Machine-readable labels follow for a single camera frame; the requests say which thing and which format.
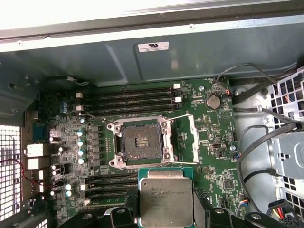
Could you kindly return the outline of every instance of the motherboard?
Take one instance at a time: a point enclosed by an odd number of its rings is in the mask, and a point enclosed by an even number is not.
[[[231,95],[225,78],[42,94],[33,134],[55,145],[49,195],[58,224],[123,206],[138,169],[149,167],[192,167],[194,188],[235,212],[243,196]]]

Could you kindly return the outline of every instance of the green circuit board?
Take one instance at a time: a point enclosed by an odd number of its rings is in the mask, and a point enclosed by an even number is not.
[[[79,113],[86,113],[87,107],[96,110],[98,104],[95,103],[94,97],[98,97],[97,94],[111,95],[111,100],[108,101],[110,103],[123,99],[126,93],[132,94],[132,91],[140,91],[143,94],[145,91],[155,92],[159,88],[162,90],[171,88],[172,90],[176,85],[179,85],[178,99],[182,99],[178,108],[175,106],[172,110],[164,110],[163,106],[160,106],[160,111],[152,110],[153,105],[161,103],[162,99],[159,97],[150,100],[151,107],[149,111],[145,112],[144,109],[136,107],[140,101],[136,101],[137,95],[134,92],[133,95],[128,95],[128,105],[135,106],[135,108],[129,109],[130,113],[121,112],[121,110],[125,110],[120,109],[122,105],[125,105],[122,101],[122,103],[116,104],[117,109],[113,115],[101,111],[97,118],[85,116],[85,121],[81,122],[84,115],[79,116]],[[117,150],[115,137],[118,135],[115,135],[108,125],[116,120],[133,118],[134,121],[125,122],[125,130],[132,126],[149,126],[152,129],[157,125],[155,120],[140,120],[139,117],[160,115],[169,119],[183,116],[174,119],[171,123],[171,144],[178,161],[188,164],[168,163],[166,166],[192,167],[194,187],[208,192],[209,201],[214,207],[227,207],[235,212],[242,189],[238,182],[235,164],[238,156],[233,149],[233,146],[237,144],[237,137],[228,80],[223,79],[220,85],[214,84],[213,78],[206,78],[114,86],[83,92],[83,95],[84,98],[76,99],[75,92],[42,94],[39,105],[40,123],[37,128],[45,127],[49,136],[60,139],[51,143],[58,146],[64,145],[67,148],[67,151],[62,152],[59,156],[52,156],[52,164],[69,164],[69,172],[55,176],[54,181],[61,179],[72,185],[72,196],[67,197],[64,187],[60,187],[52,197],[59,224],[80,211],[102,211],[108,207],[124,205],[125,189],[137,186],[137,169],[121,170],[110,165],[114,159],[115,150]],[[76,111],[79,101],[84,108],[81,112]],[[192,146],[195,136],[191,132],[188,116],[184,116],[190,114],[193,115],[199,140],[199,162],[195,165],[189,164],[194,161]],[[82,131],[80,137],[77,135],[79,130]],[[144,147],[145,138],[139,140],[142,140],[139,142],[141,143],[139,146]],[[79,141],[83,142],[82,146],[78,145]],[[44,142],[44,139],[36,139],[36,142]],[[80,149],[84,151],[82,156],[78,155]],[[152,157],[137,159],[133,154],[130,155],[132,159],[126,163],[128,165],[141,164],[142,167],[145,167],[147,164],[160,162],[160,157],[157,156],[155,153],[155,159]],[[83,158],[83,164],[78,163],[80,158]],[[94,188],[94,184],[88,184],[88,182],[90,183],[88,178],[94,176],[101,176],[102,182],[97,183],[99,187],[96,191],[90,189]],[[114,183],[124,180],[126,184],[123,187],[111,185],[113,180]]]

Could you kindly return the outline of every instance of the ventilation grille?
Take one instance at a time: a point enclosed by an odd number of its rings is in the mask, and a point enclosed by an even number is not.
[[[0,125],[0,160],[20,161],[20,128]],[[14,161],[0,163],[0,221],[20,211],[21,168]]]
[[[286,199],[292,204],[296,214],[304,219],[304,199],[288,192],[286,193]]]
[[[43,222],[40,222],[35,228],[48,228],[48,221],[44,220]]]
[[[272,111],[279,115],[300,120],[304,117],[303,71],[293,74],[273,85],[271,94]],[[274,118],[275,128],[284,123]]]

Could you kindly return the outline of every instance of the red wire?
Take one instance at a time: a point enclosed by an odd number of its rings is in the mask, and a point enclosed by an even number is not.
[[[24,167],[23,167],[22,163],[19,162],[17,159],[14,159],[14,158],[5,159],[5,160],[0,161],[0,163],[9,162],[9,161],[14,161],[14,162],[16,162],[16,163],[18,163],[18,164],[20,165],[20,167],[21,167],[21,177],[23,177],[23,178],[26,179],[27,181],[32,182],[33,184],[36,184],[36,185],[43,185],[43,184],[39,184],[39,183],[37,183],[37,182],[35,182],[35,181],[33,181],[33,180],[27,178],[26,176],[24,176]]]
[[[284,219],[284,214],[283,214],[282,209],[281,209],[281,208],[278,208],[277,210],[278,210],[278,212],[279,212],[279,215],[281,216],[281,219]]]

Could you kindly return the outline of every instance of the white label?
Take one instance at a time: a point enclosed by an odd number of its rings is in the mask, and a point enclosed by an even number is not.
[[[139,52],[168,50],[169,42],[139,44],[138,49],[139,49]]]

